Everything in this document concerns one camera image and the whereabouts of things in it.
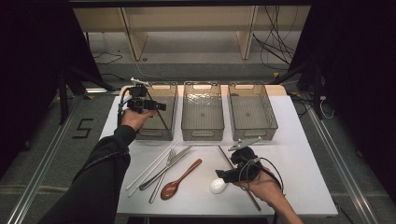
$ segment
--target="fork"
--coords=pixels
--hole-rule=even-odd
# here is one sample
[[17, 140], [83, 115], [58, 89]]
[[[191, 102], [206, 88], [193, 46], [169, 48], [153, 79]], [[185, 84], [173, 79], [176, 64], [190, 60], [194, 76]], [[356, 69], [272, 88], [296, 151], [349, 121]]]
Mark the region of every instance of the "fork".
[[[166, 161], [166, 165], [169, 165], [169, 163], [171, 162], [172, 158], [176, 155], [175, 149], [172, 148], [172, 150], [169, 152], [169, 156], [168, 156], [168, 160]], [[163, 182], [163, 177], [165, 176], [165, 173], [163, 173], [160, 177], [160, 180], [157, 183], [157, 186], [155, 187], [154, 191], [151, 194], [151, 197], [149, 198], [149, 203], [153, 203], [155, 196], [158, 193], [158, 190], [160, 189], [161, 183]]]

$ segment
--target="butter knife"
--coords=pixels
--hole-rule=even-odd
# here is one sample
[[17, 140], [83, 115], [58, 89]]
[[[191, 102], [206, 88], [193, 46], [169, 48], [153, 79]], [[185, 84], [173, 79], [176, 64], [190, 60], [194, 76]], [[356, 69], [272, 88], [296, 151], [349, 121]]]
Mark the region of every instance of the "butter knife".
[[169, 165], [166, 165], [158, 174], [156, 174], [154, 177], [152, 177], [150, 180], [146, 181], [145, 183], [143, 183], [142, 185], [139, 186], [140, 190], [146, 189], [148, 188], [152, 183], [154, 183], [154, 181], [158, 178], [161, 177], [161, 175], [163, 173], [165, 173], [165, 171], [167, 171], [169, 168], [171, 168], [177, 161], [179, 161], [185, 154], [186, 152], [192, 148], [193, 145], [184, 148], [181, 152], [177, 153], [177, 155], [172, 158], [171, 162], [169, 163]]

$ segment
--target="black cloth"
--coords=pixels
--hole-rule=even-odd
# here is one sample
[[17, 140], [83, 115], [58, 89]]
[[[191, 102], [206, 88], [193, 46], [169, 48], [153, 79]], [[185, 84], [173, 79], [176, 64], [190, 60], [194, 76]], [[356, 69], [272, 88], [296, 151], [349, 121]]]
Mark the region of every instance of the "black cloth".
[[102, 138], [85, 162], [83, 172], [78, 173], [69, 190], [39, 223], [114, 223], [120, 188], [131, 162], [128, 146], [135, 138], [134, 129], [126, 125]]

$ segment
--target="floor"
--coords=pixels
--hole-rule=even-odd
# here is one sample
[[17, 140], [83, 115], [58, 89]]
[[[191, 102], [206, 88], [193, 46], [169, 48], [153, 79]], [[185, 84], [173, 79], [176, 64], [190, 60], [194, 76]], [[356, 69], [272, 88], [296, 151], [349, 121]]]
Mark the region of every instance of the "floor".
[[[283, 32], [286, 44], [295, 49], [299, 32]], [[267, 32], [256, 36], [264, 40]], [[113, 86], [130, 84], [129, 79], [142, 80], [261, 80], [270, 82], [286, 71], [288, 65], [266, 51], [253, 40], [248, 60], [242, 60], [234, 32], [187, 32], [187, 33], [150, 33], [141, 60], [134, 62], [128, 49], [124, 34], [89, 34], [92, 55], [95, 57], [104, 81]], [[298, 92], [295, 84], [299, 76], [283, 83], [289, 92], [309, 99], [310, 92]], [[86, 83], [87, 88], [96, 88]], [[34, 195], [26, 202], [28, 209], [22, 215], [21, 223], [36, 223], [39, 218], [67, 190], [70, 181], [81, 164], [89, 155], [90, 148], [97, 142], [108, 109], [114, 95], [93, 94], [92, 98], [70, 100], [77, 105], [74, 118], [68, 124], [66, 133], [59, 143], [49, 169], [42, 176], [42, 183], [34, 190]], [[296, 113], [318, 162], [339, 215], [329, 218], [302, 217], [305, 223], [395, 223], [396, 207], [383, 190], [370, 167], [355, 148], [343, 121], [332, 113], [330, 105], [323, 105], [323, 114], [328, 117], [318, 120], [309, 101], [295, 98]], [[37, 176], [36, 169], [51, 143], [52, 136], [59, 129], [60, 106], [54, 99], [51, 109], [42, 120], [31, 139], [30, 149], [20, 153], [6, 175], [0, 181], [0, 223], [7, 223], [13, 209], [21, 202], [21, 196], [32, 178]], [[92, 119], [90, 135], [80, 136], [78, 125], [82, 119]], [[146, 220], [136, 219], [134, 223]], [[151, 220], [151, 223], [178, 223], [176, 220]], [[127, 223], [128, 217], [117, 216], [116, 223]], [[201, 223], [219, 223], [218, 220], [202, 220]]]

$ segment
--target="brown spoon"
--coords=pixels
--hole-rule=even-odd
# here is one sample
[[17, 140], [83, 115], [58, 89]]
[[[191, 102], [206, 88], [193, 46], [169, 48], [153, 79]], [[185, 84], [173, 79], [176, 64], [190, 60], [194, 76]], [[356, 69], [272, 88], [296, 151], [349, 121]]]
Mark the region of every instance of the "brown spoon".
[[191, 173], [191, 171], [195, 169], [195, 167], [197, 167], [199, 164], [201, 164], [201, 162], [202, 160], [198, 159], [195, 163], [192, 164], [192, 166], [186, 171], [186, 173], [184, 173], [184, 175], [181, 178], [163, 186], [163, 190], [161, 191], [161, 199], [168, 200], [172, 198], [172, 196], [175, 195], [178, 184], [181, 182], [181, 180], [183, 180], [184, 177], [186, 177], [189, 173]]

